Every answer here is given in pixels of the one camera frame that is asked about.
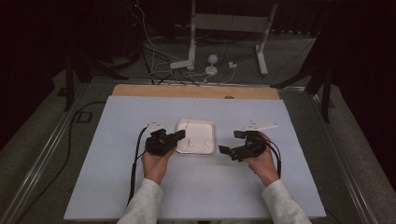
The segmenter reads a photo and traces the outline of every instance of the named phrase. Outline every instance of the black stand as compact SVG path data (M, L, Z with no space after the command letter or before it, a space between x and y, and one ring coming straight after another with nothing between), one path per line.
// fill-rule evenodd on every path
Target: black stand
M283 89L290 84L303 79L304 77L312 76L309 80L308 85L305 87L307 94L317 94L320 87L323 85L323 95L321 101L320 113L326 122L330 123L329 120L329 102L330 102L330 90L332 85L332 66L329 63L318 64L305 71L300 70L299 74L295 77L291 77L281 83L271 85L271 88Z
M68 44L64 51L64 66L66 72L66 106L64 111L68 111L74 102L73 71L76 72L76 75L81 82L90 82L92 79L92 75L87 64L105 72L107 75L115 79L128 79L128 77L123 77L100 64L81 50L77 49L75 46Z

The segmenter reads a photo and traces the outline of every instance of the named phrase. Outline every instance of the person's left hand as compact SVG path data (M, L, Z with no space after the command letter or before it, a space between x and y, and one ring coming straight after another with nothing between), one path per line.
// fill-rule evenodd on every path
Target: person's left hand
M164 156L154 156L149 152L143 154L142 162L145 178L156 182L158 185L161 185L163 177L166 173L169 158L175 151L176 149L174 148Z

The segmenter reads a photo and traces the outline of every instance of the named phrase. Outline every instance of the sleeve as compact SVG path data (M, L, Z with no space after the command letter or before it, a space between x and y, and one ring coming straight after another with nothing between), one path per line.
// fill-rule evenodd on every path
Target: sleeve
M274 223L311 223L303 208L297 204L282 180L270 184L262 197L270 210Z
M143 179L142 186L129 202L118 224L155 224L163 190L152 180Z

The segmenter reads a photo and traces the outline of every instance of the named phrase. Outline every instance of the human hand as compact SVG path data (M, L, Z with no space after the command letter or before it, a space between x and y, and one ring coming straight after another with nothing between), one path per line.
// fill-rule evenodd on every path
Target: human hand
M265 133L259 133L265 140L270 140ZM243 161L248 163L248 167L260 178L265 187L279 179L269 147L259 157L248 158Z
M143 154L142 162L145 178L156 182L158 185L161 185L163 177L166 173L166 168L168 167L169 158L175 151L176 148L168 151L163 156L155 156L149 152Z

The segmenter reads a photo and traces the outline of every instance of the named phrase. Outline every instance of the person's right hand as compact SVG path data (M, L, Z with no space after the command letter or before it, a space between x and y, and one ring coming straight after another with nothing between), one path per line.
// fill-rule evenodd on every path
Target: person's right hand
M265 133L259 133L264 139L270 140ZM279 179L269 147L259 157L244 159L244 161L248 163L248 167L260 178L265 187Z

